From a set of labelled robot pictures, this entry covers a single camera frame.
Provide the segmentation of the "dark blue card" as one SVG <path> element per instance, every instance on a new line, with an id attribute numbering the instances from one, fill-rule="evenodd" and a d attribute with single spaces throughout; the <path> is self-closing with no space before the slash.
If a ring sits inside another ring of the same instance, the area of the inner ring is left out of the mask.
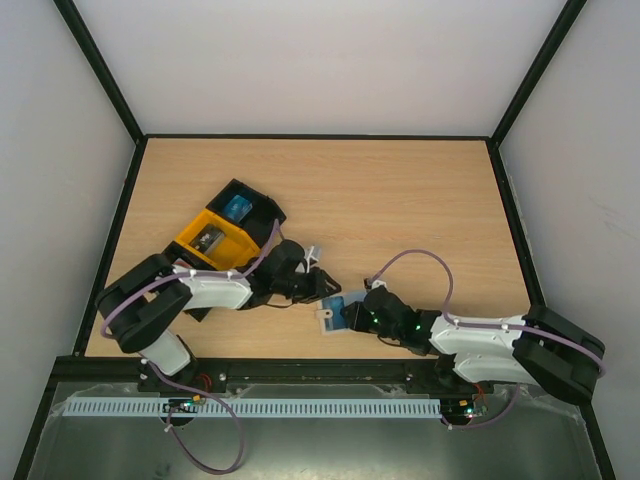
<path id="1" fill-rule="evenodd" d="M 343 296 L 329 297 L 321 301 L 321 325 L 324 332 L 334 333 L 348 330 L 340 314 L 343 307 L 345 307 Z"/>

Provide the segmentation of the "translucent plastic card holder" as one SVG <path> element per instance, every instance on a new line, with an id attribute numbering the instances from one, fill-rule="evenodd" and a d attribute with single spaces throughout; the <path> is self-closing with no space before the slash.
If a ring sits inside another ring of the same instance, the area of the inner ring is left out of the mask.
<path id="1" fill-rule="evenodd" d="M 364 290 L 342 293 L 316 302 L 315 317 L 323 335 L 343 333 L 350 329 L 341 311 L 354 302 L 362 301 Z"/>

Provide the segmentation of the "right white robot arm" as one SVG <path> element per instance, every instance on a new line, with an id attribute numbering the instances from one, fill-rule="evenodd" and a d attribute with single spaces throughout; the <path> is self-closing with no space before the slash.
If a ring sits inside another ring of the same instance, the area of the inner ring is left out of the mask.
<path id="1" fill-rule="evenodd" d="M 460 317 L 413 309 L 378 286 L 346 303 L 340 314 L 353 331 L 415 355 L 442 356 L 436 379 L 450 392 L 467 383 L 520 383 L 581 405 L 592 400 L 603 374 L 604 344 L 546 306 L 511 317 Z"/>

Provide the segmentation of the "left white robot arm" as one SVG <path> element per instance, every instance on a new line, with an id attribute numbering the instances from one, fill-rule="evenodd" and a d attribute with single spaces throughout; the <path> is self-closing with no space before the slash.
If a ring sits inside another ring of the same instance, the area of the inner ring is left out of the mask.
<path id="1" fill-rule="evenodd" d="M 317 263 L 315 247 L 305 249 L 292 240 L 227 271 L 197 270 L 154 254 L 98 295 L 101 335 L 173 377 L 195 362 L 185 342 L 170 331 L 181 313 L 249 310 L 267 305 L 275 295 L 310 304 L 339 293 L 341 285 Z"/>

